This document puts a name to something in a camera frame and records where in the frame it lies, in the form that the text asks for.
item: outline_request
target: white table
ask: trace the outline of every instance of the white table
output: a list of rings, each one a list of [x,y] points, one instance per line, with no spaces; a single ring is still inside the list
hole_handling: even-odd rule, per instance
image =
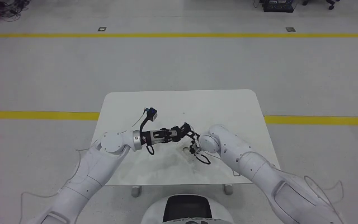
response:
[[[139,129],[142,121],[131,126],[145,107],[157,109],[158,117],[154,123],[147,122],[143,131],[180,127],[187,122],[201,134],[213,124],[224,124],[280,167],[256,94],[251,90],[112,92],[105,97],[92,142],[104,132]],[[154,156],[145,148],[130,151],[107,185],[250,183],[242,176],[233,176],[232,170],[216,158],[208,157],[211,165],[205,165],[183,152],[190,141],[187,137],[178,143],[156,144]]]

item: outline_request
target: table caster wheel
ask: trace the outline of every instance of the table caster wheel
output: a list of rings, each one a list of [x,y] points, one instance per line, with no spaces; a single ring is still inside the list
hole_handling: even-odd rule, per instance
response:
[[[132,197],[137,198],[140,196],[142,186],[132,186]]]
[[[234,193],[232,184],[224,184],[224,192],[226,195],[232,195]]]

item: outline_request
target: yellow tape line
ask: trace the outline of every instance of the yellow tape line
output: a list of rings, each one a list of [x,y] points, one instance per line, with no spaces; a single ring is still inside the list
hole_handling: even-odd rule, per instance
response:
[[[265,116],[266,124],[358,125],[358,117],[350,116]]]
[[[0,111],[0,119],[98,120],[98,112]],[[358,125],[350,116],[265,116],[266,124]]]
[[[98,120],[98,112],[0,111],[0,119]]]
[[[127,34],[0,34],[0,38],[358,38],[358,33],[348,34],[260,34],[260,33],[127,33]]]

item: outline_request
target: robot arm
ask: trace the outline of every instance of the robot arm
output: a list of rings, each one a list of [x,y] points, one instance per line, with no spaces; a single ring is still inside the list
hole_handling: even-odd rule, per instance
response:
[[[274,168],[251,146],[222,125],[214,125],[209,132],[198,135],[190,125],[175,126],[169,129],[143,131],[147,121],[154,121],[157,111],[145,109],[147,117],[140,129],[124,133],[108,132],[101,136],[80,160],[75,176],[61,188],[56,199],[29,224],[74,224],[78,215],[91,197],[112,177],[129,150],[141,150],[147,145],[153,155],[152,145],[178,142],[183,137],[192,139],[190,152],[201,162],[195,141],[199,138],[201,150],[218,153],[221,160],[232,170],[245,176],[258,186],[267,196],[272,210],[285,224],[342,224],[328,199],[318,197],[311,187],[295,175]]]
[[[91,197],[112,177],[130,149],[141,149],[139,132],[105,133],[80,160],[75,176],[29,224],[73,224]]]
[[[156,119],[157,111],[150,108],[144,112],[147,116],[139,130],[104,133],[80,160],[74,177],[59,190],[52,204],[31,219],[29,224],[76,223],[87,202],[110,180],[130,149],[141,150],[146,144],[148,152],[153,155],[154,144],[178,142],[185,136],[190,137],[190,133],[194,135],[186,123],[171,130],[163,128],[144,132],[144,125]]]
[[[304,179],[276,169],[222,125],[210,127],[199,143],[202,150],[217,152],[232,170],[258,186],[283,223],[342,224],[325,196],[318,196]]]

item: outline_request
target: gray floor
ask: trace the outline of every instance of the gray floor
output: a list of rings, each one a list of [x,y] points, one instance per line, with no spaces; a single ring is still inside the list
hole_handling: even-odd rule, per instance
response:
[[[234,1],[33,1],[20,20],[0,32],[357,32],[358,3],[329,11],[324,1],[293,14],[263,13]],[[265,115],[358,116],[357,39],[0,39],[0,110],[100,111],[113,91],[250,88]],[[88,147],[96,122],[0,120],[0,223],[16,223],[23,191],[52,194]],[[358,127],[269,125],[281,167],[310,175],[323,187],[342,180],[336,204],[355,223]],[[78,224],[138,223],[156,200],[177,193],[216,199],[236,223],[280,223],[251,184],[106,186]],[[25,198],[25,218],[48,202]]]

